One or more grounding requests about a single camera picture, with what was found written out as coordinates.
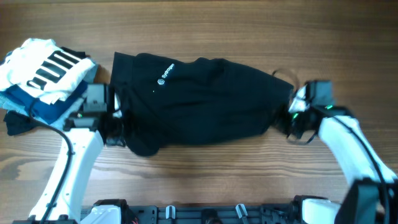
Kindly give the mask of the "black polo shirt with logo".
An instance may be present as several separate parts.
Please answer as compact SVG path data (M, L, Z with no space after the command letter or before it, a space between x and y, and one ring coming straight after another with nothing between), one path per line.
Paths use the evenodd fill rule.
M170 144L215 144L261 135L293 90L286 81L223 58L185 63L119 52L111 85L126 146L144 157Z

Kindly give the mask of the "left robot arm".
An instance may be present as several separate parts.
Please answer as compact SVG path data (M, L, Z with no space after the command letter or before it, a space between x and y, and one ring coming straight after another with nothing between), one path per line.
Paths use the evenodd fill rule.
M58 131L63 141L49 181L24 223L96 223L101 215L81 217L83 196L95 160L107 139L122 135L123 124L114 116L114 87L90 84L81 107Z

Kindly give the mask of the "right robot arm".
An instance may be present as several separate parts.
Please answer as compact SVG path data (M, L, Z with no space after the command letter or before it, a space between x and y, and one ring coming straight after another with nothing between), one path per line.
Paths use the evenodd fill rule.
M329 80L312 80L283 94L275 126L300 139L313 131L332 152L349 190L342 202L297 195L287 213L291 223L397 223L397 174L383 163L363 134L359 121L344 106L336 106Z

